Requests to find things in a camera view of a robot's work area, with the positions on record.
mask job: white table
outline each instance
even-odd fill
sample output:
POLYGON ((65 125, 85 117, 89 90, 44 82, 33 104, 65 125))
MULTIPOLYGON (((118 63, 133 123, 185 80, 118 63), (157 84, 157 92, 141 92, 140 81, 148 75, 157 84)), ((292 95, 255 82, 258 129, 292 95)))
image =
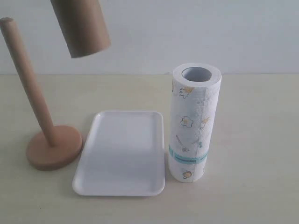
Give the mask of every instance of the white table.
MULTIPOLYGON (((103 110, 156 110, 168 145, 171 76, 38 76, 55 124, 86 136, 103 110)), ((83 197, 78 159, 50 172, 25 157, 40 130, 18 76, 0 76, 0 223, 281 224, 299 222, 299 75, 223 75, 204 176, 179 183, 166 165, 155 197, 83 197)))

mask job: white tray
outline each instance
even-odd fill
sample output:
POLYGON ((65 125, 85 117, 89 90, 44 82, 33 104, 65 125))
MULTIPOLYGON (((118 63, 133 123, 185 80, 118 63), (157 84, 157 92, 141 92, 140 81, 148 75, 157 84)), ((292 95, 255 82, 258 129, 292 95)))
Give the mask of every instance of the white tray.
POLYGON ((72 186, 85 196, 153 196, 164 172, 162 115, 105 111, 93 119, 72 186))

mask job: background wall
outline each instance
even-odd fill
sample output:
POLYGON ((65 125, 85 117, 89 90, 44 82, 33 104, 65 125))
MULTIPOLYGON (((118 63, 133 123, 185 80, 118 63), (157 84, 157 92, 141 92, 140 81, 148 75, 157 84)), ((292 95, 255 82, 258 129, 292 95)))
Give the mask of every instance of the background wall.
MULTIPOLYGON (((37 73, 163 74, 185 62, 226 73, 299 72, 299 1, 100 0, 112 46, 71 59, 50 0, 1 0, 37 73)), ((0 37, 0 74, 16 73, 0 37)))

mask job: paper towel roll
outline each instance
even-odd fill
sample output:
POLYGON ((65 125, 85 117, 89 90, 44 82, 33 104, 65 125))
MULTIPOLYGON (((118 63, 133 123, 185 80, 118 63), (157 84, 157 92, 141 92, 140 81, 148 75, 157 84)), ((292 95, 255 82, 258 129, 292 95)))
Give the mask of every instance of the paper towel roll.
POLYGON ((194 182, 204 173, 221 84, 221 72, 208 64, 174 69, 169 169, 178 181, 194 182))

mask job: round wooden base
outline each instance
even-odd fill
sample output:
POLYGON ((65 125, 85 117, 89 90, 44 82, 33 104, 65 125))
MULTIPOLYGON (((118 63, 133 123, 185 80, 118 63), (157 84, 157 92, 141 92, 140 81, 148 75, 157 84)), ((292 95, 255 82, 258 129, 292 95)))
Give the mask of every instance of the round wooden base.
POLYGON ((36 134, 27 147, 29 163, 39 170, 54 170, 66 166, 80 153, 82 137, 79 131, 70 126, 54 126, 59 136, 59 144, 51 147, 42 132, 36 134))

